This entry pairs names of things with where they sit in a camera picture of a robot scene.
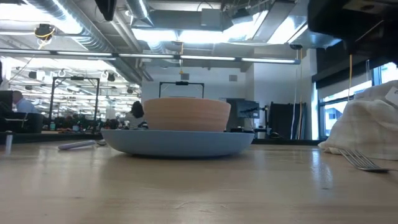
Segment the cloth napkin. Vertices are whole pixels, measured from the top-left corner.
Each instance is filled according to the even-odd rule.
[[[368,88],[348,102],[329,138],[318,146],[324,152],[359,150],[375,159],[398,160],[398,106],[386,94],[398,81]]]

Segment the desk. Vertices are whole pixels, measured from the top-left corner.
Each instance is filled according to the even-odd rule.
[[[1,223],[398,223],[398,173],[356,170],[313,146],[163,160],[61,143],[0,157]]]

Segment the blue plate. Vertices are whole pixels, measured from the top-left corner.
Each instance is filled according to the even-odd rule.
[[[115,150],[145,156],[210,157],[237,154],[254,134],[201,131],[102,130]]]

